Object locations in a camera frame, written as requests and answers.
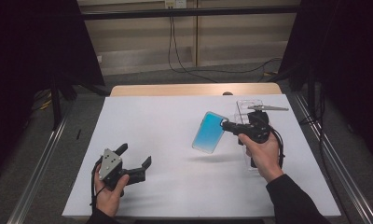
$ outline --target metal frame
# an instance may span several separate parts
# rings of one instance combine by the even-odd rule
[[[109,11],[109,12],[85,12],[80,18],[86,21],[113,20],[113,19],[137,19],[159,17],[189,17],[189,16],[223,16],[245,14],[280,14],[296,13],[299,6],[284,7],[214,7],[214,8],[174,8],[135,11]]]
[[[64,130],[73,104],[74,102],[71,102],[67,104],[67,106],[65,106],[64,117],[57,126],[57,129],[52,131],[47,145],[45,146],[44,152],[42,153],[42,156],[35,167],[32,177],[30,178],[29,183],[27,184],[23,194],[21,195],[18,203],[12,211],[7,224],[21,224],[26,218],[27,212],[29,211],[35,194],[38,191],[39,183],[41,182],[41,179],[43,178],[45,171],[47,170],[50,158],[52,157],[53,152],[55,151],[56,146],[58,145],[58,142],[62,136],[62,131]]]
[[[304,116],[306,118],[310,118],[310,112],[307,108],[307,102],[305,98],[300,93],[296,94],[295,97]],[[314,132],[317,139],[319,140],[321,125],[318,122],[312,122],[311,129]],[[358,188],[355,181],[352,179],[352,176],[347,171],[346,167],[344,166],[343,162],[338,156],[338,153],[332,146],[326,134],[322,132],[322,135],[323,151],[326,157],[328,158],[329,162],[331,163],[332,167],[334,168],[336,174],[338,175],[341,184],[345,188],[346,192],[349,194],[352,203],[354,204],[364,223],[373,224],[373,210],[369,205],[369,202],[367,201],[362,191]]]

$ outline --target black cable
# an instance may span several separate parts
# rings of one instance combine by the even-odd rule
[[[167,54],[167,58],[168,58],[168,63],[169,63],[169,66],[170,68],[176,72],[176,73],[187,73],[193,77],[201,77],[201,78],[204,78],[206,80],[209,80],[211,82],[214,82],[214,83],[218,83],[217,81],[213,80],[213,79],[210,79],[208,77],[203,77],[203,76],[200,76],[200,75],[196,75],[196,74],[192,74],[190,72],[188,72],[185,67],[181,64],[181,61],[180,61],[180,57],[178,55],[178,49],[177,49],[177,42],[175,41],[175,29],[174,29],[174,18],[173,17],[170,17],[170,44],[169,44],[169,51],[168,51],[168,54]],[[181,67],[183,68],[184,72],[182,71],[177,71],[175,70],[173,67],[172,67],[172,64],[170,63],[170,49],[172,48],[172,37],[174,38],[174,47],[175,47],[175,53],[177,55],[177,59],[178,59],[178,63],[181,65]]]
[[[282,61],[283,59],[282,58],[272,58],[272,59],[270,59],[270,60],[268,60],[268,61],[266,61],[265,63],[263,63],[261,66],[262,66],[262,76],[261,76],[261,78],[257,81],[257,82],[260,82],[260,81],[262,81],[262,79],[264,78],[264,76],[265,76],[265,65],[266,64],[268,64],[268,63],[271,63],[271,62],[275,62],[275,61]]]
[[[273,133],[274,137],[277,139],[277,143],[279,144],[279,165],[280,168],[283,168],[283,158],[285,157],[283,139],[280,133],[277,132],[277,130],[271,128],[271,132]]]
[[[93,212],[94,209],[96,208],[96,202],[97,202],[97,195],[105,188],[103,187],[102,189],[100,189],[96,195],[94,195],[94,176],[96,174],[96,169],[97,167],[99,166],[99,164],[101,164],[103,161],[103,156],[100,157],[99,160],[96,161],[96,163],[94,164],[94,167],[93,167],[93,170],[91,171],[91,185],[90,185],[90,194],[91,194],[91,211]]]
[[[323,162],[323,166],[324,166],[324,169],[325,169],[325,173],[326,173],[326,176],[328,178],[328,181],[329,183],[331,184],[332,186],[332,189],[334,190],[336,196],[338,197],[338,201],[340,203],[340,206],[348,220],[348,223],[351,223],[351,220],[350,220],[350,217],[349,217],[349,214],[347,213],[346,209],[345,209],[345,206],[344,206],[344,203],[343,201],[340,199],[340,196],[338,194],[338,190],[335,188],[335,184],[334,184],[334,181],[333,181],[333,178],[331,176],[331,174],[329,173],[329,170],[328,170],[328,167],[327,167],[327,164],[326,164],[326,161],[325,161],[325,156],[324,156],[324,149],[323,149],[323,144],[324,144],[324,113],[325,113],[325,89],[324,89],[324,86],[321,85],[320,87],[320,98],[319,98],[319,106],[317,109],[319,109],[319,112],[320,112],[320,116],[317,117],[317,118],[313,118],[312,116],[307,116],[306,118],[304,118],[303,120],[306,120],[305,122],[301,123],[299,122],[300,124],[307,124],[307,123],[319,123],[320,124],[320,130],[319,130],[319,152],[320,152],[320,157],[321,157],[321,161]]]
[[[171,69],[174,72],[176,72],[176,73],[188,73],[188,74],[190,74],[190,72],[217,72],[217,73],[244,74],[244,73],[254,72],[254,71],[256,71],[256,70],[258,70],[258,69],[260,69],[262,67],[265,70],[265,65],[266,64],[282,60],[282,58],[272,58],[272,59],[264,62],[263,64],[259,65],[256,68],[253,68],[253,69],[250,69],[250,70],[245,70],[245,71],[226,71],[226,70],[216,70],[216,69],[190,69],[190,70],[186,70],[185,67],[181,64],[181,60],[180,60],[180,57],[179,57],[179,54],[178,54],[177,41],[176,41],[176,38],[175,38],[175,26],[174,26],[174,19],[173,19],[173,17],[170,17],[170,27],[171,27],[171,34],[170,34],[170,44],[169,44],[169,50],[168,50],[168,63],[169,63],[169,66],[171,67]],[[171,48],[172,48],[172,42],[173,41],[174,41],[174,48],[175,48],[175,53],[177,55],[178,63],[181,65],[181,67],[183,68],[184,71],[176,71],[176,70],[174,70],[173,67],[172,67],[172,65],[171,65],[171,63],[170,63],[170,51],[171,51]],[[199,75],[196,75],[196,74],[190,74],[190,75],[196,76],[196,77],[202,77],[202,76],[199,76]],[[208,77],[202,77],[202,78],[208,79],[208,80],[210,80],[212,82],[217,82],[217,81],[212,80],[212,79],[210,79]]]

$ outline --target hand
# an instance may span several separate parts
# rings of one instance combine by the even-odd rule
[[[247,146],[247,155],[253,158],[258,172],[268,183],[283,175],[279,165],[279,144],[272,133],[268,141],[262,144],[254,142],[243,133],[239,134],[239,139]]]
[[[129,176],[122,176],[117,182],[113,191],[105,188],[105,183],[99,179],[99,170],[102,165],[98,165],[94,175],[94,187],[96,189],[96,208],[104,212],[109,217],[114,217],[119,208],[120,193],[128,184]]]

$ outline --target white table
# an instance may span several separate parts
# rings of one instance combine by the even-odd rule
[[[273,217],[266,182],[247,171],[237,137],[224,133],[215,152],[191,147],[207,111],[234,120],[237,100],[260,99],[264,105],[289,107],[268,111],[271,125],[284,141],[283,170],[314,200],[327,217],[338,207],[300,130],[285,95],[122,96],[105,99],[63,216],[91,214],[90,172],[105,148],[123,143],[124,168],[140,167],[152,156],[146,182],[125,188],[117,212],[122,218],[246,218]]]

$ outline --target gray floor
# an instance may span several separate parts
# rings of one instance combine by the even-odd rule
[[[256,66],[257,64],[236,64],[215,66],[210,67],[210,69],[245,71],[252,70]],[[269,63],[265,66],[265,71],[276,71],[278,66],[279,62]],[[262,72],[262,69],[258,69],[254,72],[239,74],[213,71],[195,71],[191,73],[192,75],[206,76],[218,82],[257,82],[262,78]],[[164,70],[105,77],[105,82],[108,89],[119,84],[209,82],[206,79],[192,75]],[[304,115],[297,104],[296,94],[289,90],[287,80],[281,81],[279,84],[296,112],[297,119],[302,120]],[[71,108],[69,118],[62,131],[62,137],[51,154],[48,166],[44,171],[44,176],[37,183],[37,189],[32,192],[34,197],[26,205],[28,210],[21,216],[19,223],[80,223],[71,218],[62,217],[62,210],[89,145],[90,137],[103,106],[104,98],[79,87],[76,87],[76,90],[78,91],[78,97],[73,104],[62,100],[62,108]],[[305,95],[305,89],[298,93]],[[36,102],[34,108],[42,104],[43,100]],[[46,110],[35,111],[30,117],[29,124],[26,126],[17,147],[2,166],[2,175],[0,177],[0,223],[8,222],[20,196],[29,183],[47,141],[52,134],[52,121],[50,107]],[[373,209],[373,157],[367,150],[364,140],[357,134],[349,131],[347,121],[337,111],[336,107],[331,104],[329,99],[326,100],[324,127],[332,145],[347,167],[356,185],[366,197],[368,204]],[[327,159],[325,161],[329,174],[325,172],[318,141],[311,127],[309,125],[302,125],[301,129],[308,139],[313,155],[316,157],[323,173],[325,176],[331,176],[333,179],[333,186],[329,178],[327,178],[327,181],[333,190],[342,216],[331,217],[330,221],[332,223],[349,223],[347,220],[349,219],[350,223],[365,223],[355,208],[355,202],[350,199],[349,193],[343,187],[335,170]],[[240,220],[239,222],[251,223],[245,220]],[[273,223],[273,220],[267,218],[265,222]]]

